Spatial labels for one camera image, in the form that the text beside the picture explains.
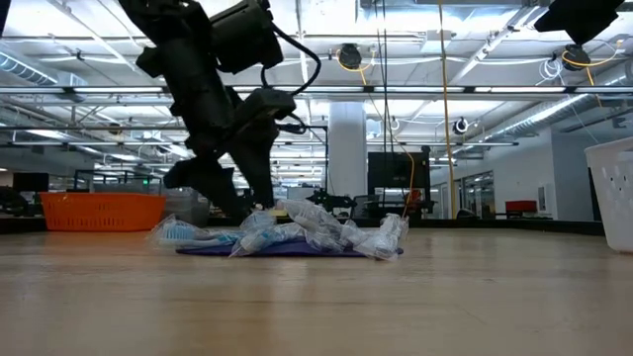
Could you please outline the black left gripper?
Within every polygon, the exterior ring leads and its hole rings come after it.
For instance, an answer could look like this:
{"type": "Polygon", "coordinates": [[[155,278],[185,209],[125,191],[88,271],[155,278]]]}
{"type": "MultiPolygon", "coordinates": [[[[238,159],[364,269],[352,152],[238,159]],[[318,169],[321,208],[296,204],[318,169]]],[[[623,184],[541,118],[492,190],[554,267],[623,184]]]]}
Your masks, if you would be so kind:
{"type": "MultiPolygon", "coordinates": [[[[218,74],[215,47],[194,39],[154,40],[136,65],[151,77],[164,78],[173,98],[170,112],[183,120],[189,133],[186,145],[202,156],[175,163],[163,178],[165,187],[192,188],[224,214],[245,218],[246,207],[238,201],[232,182],[233,170],[214,160],[226,152],[221,140],[234,110],[218,74]]],[[[278,134],[274,121],[253,122],[239,134],[235,147],[235,164],[264,209],[274,206],[270,152],[278,134]]]]}

